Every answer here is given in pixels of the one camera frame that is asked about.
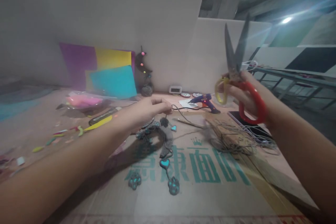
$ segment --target glue gun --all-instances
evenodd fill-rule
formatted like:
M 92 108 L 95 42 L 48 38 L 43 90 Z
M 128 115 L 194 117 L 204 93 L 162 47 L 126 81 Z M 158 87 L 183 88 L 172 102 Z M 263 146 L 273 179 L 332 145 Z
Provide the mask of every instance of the glue gun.
M 211 94 L 204 94 L 202 96 L 198 96 L 194 99 L 191 99 L 190 102 L 188 103 L 197 103 L 197 102 L 201 102 L 202 103 L 202 107 L 209 107 L 211 109 L 211 113 L 212 114 L 220 114 L 221 112 L 215 108 L 215 106 L 211 103 Z

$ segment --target red scissors handle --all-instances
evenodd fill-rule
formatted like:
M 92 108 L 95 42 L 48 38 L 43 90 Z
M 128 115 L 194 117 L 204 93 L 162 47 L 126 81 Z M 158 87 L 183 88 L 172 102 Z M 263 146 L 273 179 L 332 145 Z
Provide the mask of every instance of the red scissors handle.
M 250 92 L 258 110 L 258 118 L 256 120 L 251 120 L 245 115 L 245 108 L 242 102 L 239 102 L 239 115 L 247 123 L 250 124 L 260 124 L 264 123 L 266 120 L 267 109 L 263 99 L 260 94 L 255 89 L 255 87 L 250 82 L 241 82 L 239 88 L 243 91 Z

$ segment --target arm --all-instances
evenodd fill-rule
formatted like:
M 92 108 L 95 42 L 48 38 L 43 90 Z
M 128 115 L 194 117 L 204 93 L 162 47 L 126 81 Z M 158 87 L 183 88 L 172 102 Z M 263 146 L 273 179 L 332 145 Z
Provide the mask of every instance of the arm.
M 171 105 L 145 98 L 110 123 L 85 134 L 67 148 L 27 167 L 0 185 L 2 223 L 42 223 L 129 136 L 158 113 L 171 113 Z
M 266 126 L 303 187 L 322 212 L 336 219 L 336 147 L 250 73 L 242 72 L 241 77 L 254 85 L 263 98 L 268 111 Z M 245 104 L 251 114 L 256 114 L 249 93 L 234 83 L 226 88 L 229 94 Z

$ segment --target teal heart charm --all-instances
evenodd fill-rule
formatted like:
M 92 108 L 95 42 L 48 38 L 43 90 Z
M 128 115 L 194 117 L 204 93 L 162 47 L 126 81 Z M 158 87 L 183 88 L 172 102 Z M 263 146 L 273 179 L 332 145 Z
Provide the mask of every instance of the teal heart charm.
M 169 161 L 169 159 L 161 159 L 161 160 L 160 160 L 160 166 L 161 166 L 163 169 L 167 170 L 168 167 L 169 167 L 169 165 L 170 165 L 170 161 Z

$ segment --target hand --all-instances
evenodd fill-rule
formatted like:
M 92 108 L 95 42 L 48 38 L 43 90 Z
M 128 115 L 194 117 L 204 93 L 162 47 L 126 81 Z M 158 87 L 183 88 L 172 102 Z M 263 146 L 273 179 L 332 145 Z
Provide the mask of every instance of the hand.
M 126 109 L 122 109 L 114 117 L 122 120 L 129 130 L 133 130 L 141 128 L 154 116 L 161 113 L 171 114 L 172 105 L 163 98 L 147 97 Z
M 269 91 L 266 87 L 264 87 L 259 81 L 257 81 L 252 74 L 250 74 L 247 71 L 242 71 L 240 73 L 240 77 L 243 79 L 243 81 L 250 82 L 258 91 L 261 98 L 264 100 L 266 108 L 267 108 L 267 114 L 269 116 L 270 112 L 273 111 L 275 108 L 282 107 L 283 103 L 278 100 L 271 91 Z M 232 81 L 229 82 L 228 85 L 225 86 L 225 90 L 229 95 L 232 95 L 235 97 L 238 101 L 244 103 L 245 109 L 250 114 L 257 116 L 257 107 L 254 103 L 254 100 L 252 99 L 249 92 L 243 91 L 238 88 L 238 83 L 234 83 Z M 218 91 L 223 92 L 223 84 L 221 83 L 218 86 Z

